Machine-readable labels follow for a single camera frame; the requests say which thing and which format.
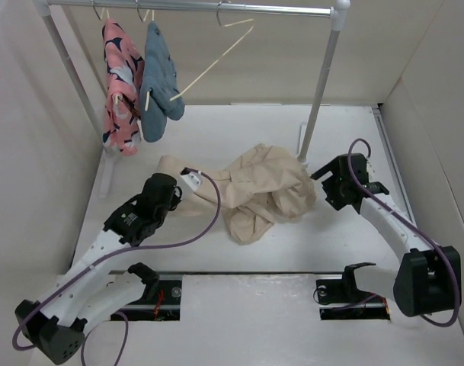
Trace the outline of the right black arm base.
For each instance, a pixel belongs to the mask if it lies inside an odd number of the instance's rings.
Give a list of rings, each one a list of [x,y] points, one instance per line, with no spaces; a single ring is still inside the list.
[[[391,320],[384,297],[347,289],[340,278],[318,279],[313,300],[319,306],[320,320]]]

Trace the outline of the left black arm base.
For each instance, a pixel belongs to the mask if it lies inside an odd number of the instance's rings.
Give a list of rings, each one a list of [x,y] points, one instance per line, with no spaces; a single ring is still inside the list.
[[[143,294],[119,312],[130,322],[170,322],[181,318],[182,280],[160,280],[157,289],[150,294]]]

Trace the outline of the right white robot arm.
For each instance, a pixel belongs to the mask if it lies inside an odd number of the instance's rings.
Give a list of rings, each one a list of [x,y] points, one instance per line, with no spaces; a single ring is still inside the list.
[[[358,300],[371,293],[390,298],[408,317],[447,310],[458,316],[462,304],[460,254],[453,246],[440,246],[423,237],[395,205],[389,190],[370,181],[364,155],[339,155],[311,178],[322,183],[326,201],[335,210],[351,206],[375,227],[399,261],[396,271],[372,262],[346,266],[340,281],[344,297]]]

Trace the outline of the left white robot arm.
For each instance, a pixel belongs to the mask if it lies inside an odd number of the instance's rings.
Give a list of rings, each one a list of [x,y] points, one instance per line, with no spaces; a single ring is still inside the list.
[[[155,173],[140,193],[119,206],[105,221],[88,251],[37,300],[22,300],[14,314],[18,328],[12,345],[23,335],[30,348],[52,363],[66,363],[99,323],[126,304],[148,303],[158,293],[158,274],[132,255],[155,234],[180,202],[200,187],[202,179],[185,169],[178,178]]]

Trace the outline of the beige trousers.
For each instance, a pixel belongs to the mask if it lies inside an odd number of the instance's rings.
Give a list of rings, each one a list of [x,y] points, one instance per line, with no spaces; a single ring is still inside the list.
[[[221,170],[166,155],[156,171],[178,177],[185,168],[201,171],[213,182],[204,179],[196,192],[179,204],[177,213],[192,217],[215,210],[217,187],[225,225],[238,244],[257,242],[278,221],[298,220],[316,201],[306,168],[280,146],[258,144]]]

